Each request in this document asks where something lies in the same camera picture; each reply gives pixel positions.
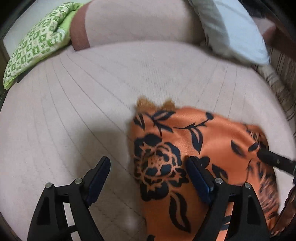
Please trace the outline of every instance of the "orange fabric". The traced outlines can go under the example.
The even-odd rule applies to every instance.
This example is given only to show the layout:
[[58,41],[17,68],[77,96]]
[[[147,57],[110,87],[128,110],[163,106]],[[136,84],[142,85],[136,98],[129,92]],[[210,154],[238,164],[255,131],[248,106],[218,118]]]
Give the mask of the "orange fabric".
[[[135,177],[140,180],[148,239],[192,241],[208,206],[202,203],[185,170],[188,156],[197,156],[214,177],[233,185],[252,184],[271,230],[278,216],[278,191],[272,167],[257,158],[268,148],[259,127],[231,122],[194,108],[174,111],[150,108],[131,125]],[[227,233],[232,204],[217,238]]]

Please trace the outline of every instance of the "green pillow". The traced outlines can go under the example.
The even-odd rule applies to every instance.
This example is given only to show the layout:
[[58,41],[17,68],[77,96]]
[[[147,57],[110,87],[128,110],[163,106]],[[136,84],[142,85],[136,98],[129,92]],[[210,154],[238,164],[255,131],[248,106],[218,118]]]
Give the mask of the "green pillow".
[[27,33],[6,66],[3,78],[5,89],[11,87],[19,74],[68,44],[72,18],[81,6],[75,2],[64,3]]

